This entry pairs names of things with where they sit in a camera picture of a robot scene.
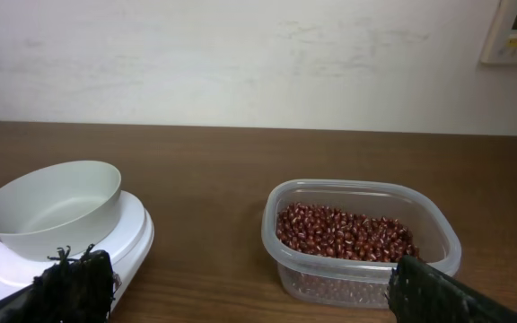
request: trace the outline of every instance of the bowl rim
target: bowl rim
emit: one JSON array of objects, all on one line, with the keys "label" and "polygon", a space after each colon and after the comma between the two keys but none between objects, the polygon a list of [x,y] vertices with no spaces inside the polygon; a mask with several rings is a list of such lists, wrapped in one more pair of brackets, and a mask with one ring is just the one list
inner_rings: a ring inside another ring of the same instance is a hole
[{"label": "bowl rim", "polygon": [[6,233],[6,232],[0,232],[0,236],[2,237],[21,237],[21,236],[30,236],[32,234],[37,234],[37,233],[42,233],[42,232],[46,232],[46,231],[52,231],[52,230],[55,230],[55,229],[58,229],[60,227],[63,227],[63,226],[66,226],[70,223],[74,223],[75,221],[78,221],[82,218],[84,218],[85,216],[95,212],[97,209],[99,209],[100,207],[102,207],[103,205],[105,205],[108,201],[111,200],[111,198],[113,198],[118,192],[120,192],[120,189],[121,189],[121,172],[119,171],[119,169],[115,166],[113,166],[112,164],[109,164],[108,162],[105,162],[105,161],[93,161],[93,160],[82,160],[82,161],[67,161],[67,162],[60,162],[58,164],[54,164],[54,165],[49,165],[47,167],[43,167],[43,168],[40,168],[38,170],[34,170],[34,171],[31,171],[25,175],[22,175],[20,176],[19,178],[17,179],[14,179],[10,182],[8,182],[7,184],[3,185],[2,187],[0,187],[0,191],[10,185],[12,185],[14,182],[16,181],[19,181],[20,179],[23,179],[23,178],[26,178],[34,173],[37,173],[39,171],[43,171],[43,170],[48,170],[48,169],[52,169],[52,168],[59,168],[61,166],[66,166],[67,164],[75,164],[75,163],[97,163],[97,164],[102,164],[103,166],[106,166],[108,168],[111,168],[115,171],[115,173],[117,174],[117,185],[116,186],[113,186],[113,190],[112,192],[110,192],[109,194],[109,197],[107,197],[107,199],[105,200],[105,202],[103,202],[101,205],[95,207],[94,209],[92,209],[91,211],[85,213],[85,214],[82,214],[76,218],[74,218],[73,220],[70,220],[68,222],[65,222],[65,223],[61,223],[61,224],[58,224],[58,225],[55,225],[53,227],[50,227],[50,228],[47,228],[47,229],[42,229],[42,230],[37,230],[37,231],[30,231],[30,232],[21,232],[21,233]]},{"label": "bowl rim", "polygon": [[[373,188],[379,189],[384,193],[395,193],[402,195],[406,198],[413,200],[423,206],[428,211],[433,220],[442,230],[444,237],[449,242],[448,254],[445,258],[436,261],[429,262],[428,265],[441,270],[447,275],[453,276],[456,274],[460,267],[462,248],[460,240],[454,232],[453,228],[448,223],[446,217],[442,214],[438,206],[434,204],[428,197],[422,193],[415,191],[412,188],[407,188],[397,184],[372,182],[372,181],[358,181],[358,180],[343,180],[343,179],[293,179],[286,181],[272,190],[268,196],[267,205],[265,212],[263,213],[262,225],[261,225],[261,238],[265,249],[270,256],[283,266],[286,266],[295,271],[309,274],[328,276],[332,274],[332,268],[341,270],[364,270],[371,271],[374,273],[382,272],[388,273],[397,266],[396,263],[374,263],[367,261],[357,261],[349,259],[339,258],[325,258],[315,255],[304,254],[299,251],[295,251],[287,247],[282,243],[275,233],[275,227],[271,224],[276,222],[276,205],[278,204],[279,197],[287,191],[302,188],[304,186],[318,186],[318,187],[335,187],[335,188]],[[321,272],[322,269],[314,270],[314,267],[325,268],[323,270],[326,274]],[[344,275],[337,274],[342,279],[346,279]],[[369,282],[381,281],[381,279],[369,278]]]}]

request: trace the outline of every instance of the plastic container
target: plastic container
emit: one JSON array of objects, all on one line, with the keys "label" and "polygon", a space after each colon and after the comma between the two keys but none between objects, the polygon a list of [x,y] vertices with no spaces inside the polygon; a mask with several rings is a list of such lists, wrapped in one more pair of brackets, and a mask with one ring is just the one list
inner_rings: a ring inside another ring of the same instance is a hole
[{"label": "plastic container", "polygon": [[438,207],[426,196],[400,185],[327,179],[297,179],[276,187],[268,197],[262,240],[278,262],[283,287],[302,301],[342,307],[388,308],[384,296],[395,263],[312,256],[284,245],[275,233],[279,211],[292,202],[339,207],[369,218],[399,219],[414,233],[420,256],[430,266],[454,275],[461,245]]}]

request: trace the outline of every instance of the white kitchen scale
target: white kitchen scale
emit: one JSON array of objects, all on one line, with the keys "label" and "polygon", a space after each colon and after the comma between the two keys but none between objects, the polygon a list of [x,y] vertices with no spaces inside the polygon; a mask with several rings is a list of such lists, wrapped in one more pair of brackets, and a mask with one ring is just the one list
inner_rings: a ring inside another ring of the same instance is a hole
[{"label": "white kitchen scale", "polygon": [[[118,275],[121,282],[116,288],[111,310],[115,309],[137,269],[145,260],[154,237],[151,215],[134,195],[121,191],[115,210],[121,212],[117,226],[93,248],[109,252],[113,272]],[[79,258],[82,254],[83,252],[69,257]],[[0,242],[0,300],[30,285],[34,276],[41,275],[45,269],[56,263],[57,261],[33,261],[22,258]]]}]

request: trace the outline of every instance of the wooden table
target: wooden table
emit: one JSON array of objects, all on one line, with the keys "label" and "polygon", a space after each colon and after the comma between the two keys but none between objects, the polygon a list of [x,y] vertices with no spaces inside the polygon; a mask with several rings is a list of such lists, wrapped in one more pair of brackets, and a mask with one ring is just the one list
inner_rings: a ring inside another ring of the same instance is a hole
[{"label": "wooden table", "polygon": [[517,310],[517,137],[0,123],[0,187],[81,159],[116,165],[156,231],[113,322],[391,322],[283,290],[260,222],[270,190],[298,178],[424,193],[462,244],[458,279]]}]

